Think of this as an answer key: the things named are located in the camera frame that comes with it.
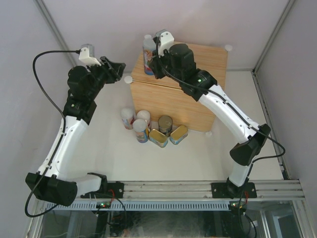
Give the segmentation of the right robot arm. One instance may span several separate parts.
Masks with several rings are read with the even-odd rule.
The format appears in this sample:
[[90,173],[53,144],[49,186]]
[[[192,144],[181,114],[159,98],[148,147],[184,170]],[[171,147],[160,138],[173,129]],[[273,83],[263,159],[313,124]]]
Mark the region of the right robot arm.
[[156,43],[150,68],[156,79],[167,76],[178,82],[185,94],[212,111],[236,137],[237,144],[229,152],[234,165],[226,189],[229,196],[240,197],[245,192],[252,162],[268,139],[270,127],[249,119],[209,72],[198,69],[194,54],[186,44],[167,48]]

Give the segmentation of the wooden cube shelf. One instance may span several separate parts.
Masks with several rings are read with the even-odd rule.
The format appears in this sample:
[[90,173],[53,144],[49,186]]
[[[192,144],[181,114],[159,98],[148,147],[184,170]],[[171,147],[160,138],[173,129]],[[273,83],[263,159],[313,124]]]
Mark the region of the wooden cube shelf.
[[[194,53],[197,68],[208,71],[224,88],[228,53],[224,48],[189,44]],[[164,77],[155,79],[144,72],[143,54],[138,59],[131,73],[130,84],[135,111],[150,112],[151,120],[167,115],[173,125],[184,125],[188,129],[208,132],[211,130],[215,115],[202,104],[186,95],[179,84]]]

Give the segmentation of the white lid can colourful label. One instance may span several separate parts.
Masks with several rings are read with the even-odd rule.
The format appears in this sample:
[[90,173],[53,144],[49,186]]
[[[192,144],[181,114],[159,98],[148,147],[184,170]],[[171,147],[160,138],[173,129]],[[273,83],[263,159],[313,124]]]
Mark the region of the white lid can colourful label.
[[133,130],[140,143],[146,143],[149,140],[149,130],[147,122],[144,119],[136,119],[133,122]]

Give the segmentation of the tall can with spoon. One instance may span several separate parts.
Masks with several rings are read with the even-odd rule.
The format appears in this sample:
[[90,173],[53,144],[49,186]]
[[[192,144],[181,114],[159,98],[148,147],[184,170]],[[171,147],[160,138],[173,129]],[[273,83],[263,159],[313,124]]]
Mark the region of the tall can with spoon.
[[156,50],[156,44],[151,35],[145,35],[143,39],[143,65],[144,72],[147,75],[153,75],[153,71],[149,67],[153,58],[153,53]]

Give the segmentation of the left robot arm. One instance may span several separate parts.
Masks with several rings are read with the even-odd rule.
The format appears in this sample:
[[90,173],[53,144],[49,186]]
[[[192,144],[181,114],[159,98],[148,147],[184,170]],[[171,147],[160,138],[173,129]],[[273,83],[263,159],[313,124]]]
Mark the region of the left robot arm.
[[37,172],[28,173],[25,179],[37,199],[69,206],[76,197],[89,192],[97,198],[108,194],[106,176],[90,172],[84,177],[68,180],[64,169],[91,122],[97,107],[95,98],[105,84],[113,84],[122,78],[125,67],[125,63],[101,57],[100,60],[90,59],[84,66],[73,67],[68,72],[69,95],[59,132]]

